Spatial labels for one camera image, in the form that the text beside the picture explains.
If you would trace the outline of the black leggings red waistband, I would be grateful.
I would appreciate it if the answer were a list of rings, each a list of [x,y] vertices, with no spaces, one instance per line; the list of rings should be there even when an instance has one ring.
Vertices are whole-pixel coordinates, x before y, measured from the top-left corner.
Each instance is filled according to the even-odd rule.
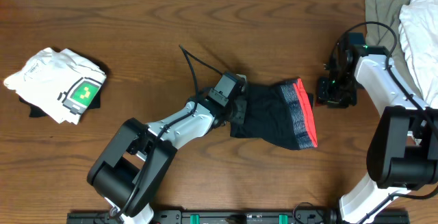
[[[233,138],[260,138],[297,151],[318,146],[313,115],[313,95],[301,78],[273,85],[249,84],[246,113],[241,125],[231,124]]]

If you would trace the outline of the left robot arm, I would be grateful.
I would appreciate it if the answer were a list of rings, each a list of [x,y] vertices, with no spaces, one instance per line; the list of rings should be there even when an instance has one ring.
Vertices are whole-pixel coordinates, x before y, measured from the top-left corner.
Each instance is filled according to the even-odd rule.
[[[150,223],[150,202],[178,149],[226,122],[241,123],[245,111],[242,95],[225,107],[208,97],[192,97],[160,121],[128,119],[92,165],[87,181],[112,205],[109,217],[116,223]]]

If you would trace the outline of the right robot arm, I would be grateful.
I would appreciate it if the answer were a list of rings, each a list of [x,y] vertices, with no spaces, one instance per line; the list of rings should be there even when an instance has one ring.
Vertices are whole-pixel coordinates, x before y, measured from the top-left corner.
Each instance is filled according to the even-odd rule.
[[[372,137],[367,172],[340,197],[337,223],[372,223],[398,198],[425,200],[414,195],[437,183],[437,110],[422,101],[397,71],[385,47],[336,44],[318,80],[317,102],[347,108],[363,88],[378,110],[380,121]]]

